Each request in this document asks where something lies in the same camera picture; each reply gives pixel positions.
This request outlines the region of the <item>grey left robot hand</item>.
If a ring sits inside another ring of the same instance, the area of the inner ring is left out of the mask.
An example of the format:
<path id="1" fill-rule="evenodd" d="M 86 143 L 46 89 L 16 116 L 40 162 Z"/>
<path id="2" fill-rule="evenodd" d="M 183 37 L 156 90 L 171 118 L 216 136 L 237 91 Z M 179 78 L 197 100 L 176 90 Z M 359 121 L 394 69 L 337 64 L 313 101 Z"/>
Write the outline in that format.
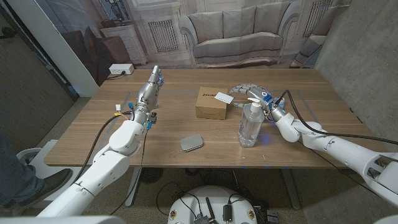
<path id="1" fill-rule="evenodd" d="M 155 65 L 148 81 L 138 92 L 133 121 L 140 124 L 146 122 L 148 114 L 157 105 L 157 97 L 163 84 L 164 77 L 161 74 L 161 69 Z"/>

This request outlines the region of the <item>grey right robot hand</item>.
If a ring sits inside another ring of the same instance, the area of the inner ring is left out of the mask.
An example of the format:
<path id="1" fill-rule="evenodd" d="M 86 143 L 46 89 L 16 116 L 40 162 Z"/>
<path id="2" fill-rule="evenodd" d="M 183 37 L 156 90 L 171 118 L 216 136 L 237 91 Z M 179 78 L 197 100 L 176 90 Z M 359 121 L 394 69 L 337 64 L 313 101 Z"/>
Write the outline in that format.
<path id="1" fill-rule="evenodd" d="M 287 114 L 284 110 L 283 97 L 274 98 L 264 87 L 252 83 L 240 84 L 228 91 L 228 95 L 232 93 L 242 93 L 250 98 L 258 99 L 264 115 L 272 122 L 278 122 Z"/>

